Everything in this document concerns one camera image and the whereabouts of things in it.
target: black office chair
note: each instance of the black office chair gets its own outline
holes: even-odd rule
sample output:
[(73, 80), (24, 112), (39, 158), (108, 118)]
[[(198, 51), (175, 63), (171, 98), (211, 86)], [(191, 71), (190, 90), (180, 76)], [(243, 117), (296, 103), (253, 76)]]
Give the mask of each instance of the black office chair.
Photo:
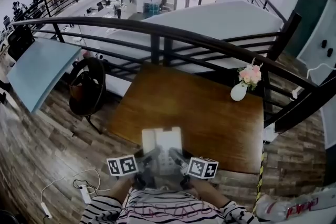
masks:
[(35, 41), (28, 26), (19, 25), (8, 37), (8, 54), (17, 61)]
[(27, 221), (22, 215), (14, 216), (11, 212), (0, 210), (0, 223), (5, 224), (26, 224)]
[(105, 79), (104, 66), (97, 58), (81, 60), (70, 74), (70, 108), (74, 114), (84, 116), (99, 134), (101, 131), (91, 122), (91, 115), (103, 106), (106, 95)]

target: light blue table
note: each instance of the light blue table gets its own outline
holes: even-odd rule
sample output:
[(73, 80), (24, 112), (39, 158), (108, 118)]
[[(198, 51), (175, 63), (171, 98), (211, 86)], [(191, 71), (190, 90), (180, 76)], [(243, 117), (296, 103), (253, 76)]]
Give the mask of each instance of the light blue table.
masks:
[(80, 54), (80, 48), (59, 41), (36, 38), (7, 74), (14, 91), (31, 113), (36, 113), (57, 129), (72, 133), (43, 114), (39, 108), (68, 67)]

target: flower arrangement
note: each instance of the flower arrangement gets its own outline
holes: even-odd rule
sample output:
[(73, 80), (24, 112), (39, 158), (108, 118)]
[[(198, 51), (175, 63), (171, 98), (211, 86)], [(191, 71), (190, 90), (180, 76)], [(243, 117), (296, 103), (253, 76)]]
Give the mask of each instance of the flower arrangement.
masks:
[(261, 80), (261, 66), (255, 66), (254, 64), (255, 59), (253, 59), (251, 65), (247, 65), (245, 68), (241, 67), (238, 69), (239, 72), (239, 81), (242, 85), (246, 85), (250, 90), (254, 90)]

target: office chair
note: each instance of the office chair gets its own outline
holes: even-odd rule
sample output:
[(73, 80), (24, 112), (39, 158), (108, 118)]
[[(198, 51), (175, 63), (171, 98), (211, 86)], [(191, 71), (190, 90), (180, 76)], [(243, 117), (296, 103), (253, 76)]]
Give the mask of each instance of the office chair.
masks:
[(85, 117), (99, 134), (101, 131), (91, 122), (91, 115), (103, 106), (106, 94), (105, 79), (102, 62), (93, 57), (81, 60), (70, 73), (70, 109), (74, 114)]

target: office desk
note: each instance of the office desk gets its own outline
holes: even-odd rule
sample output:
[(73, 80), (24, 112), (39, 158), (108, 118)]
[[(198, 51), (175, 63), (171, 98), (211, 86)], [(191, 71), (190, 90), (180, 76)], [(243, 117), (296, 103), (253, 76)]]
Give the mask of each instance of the office desk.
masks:
[(173, 68), (143, 65), (117, 107), (109, 131), (141, 145), (141, 131), (179, 126), (183, 148), (219, 161), (219, 168), (259, 174), (263, 100)]
[(73, 133), (42, 113), (39, 108), (79, 53), (79, 47), (37, 38), (7, 74), (14, 91), (31, 113), (38, 114), (69, 135)]

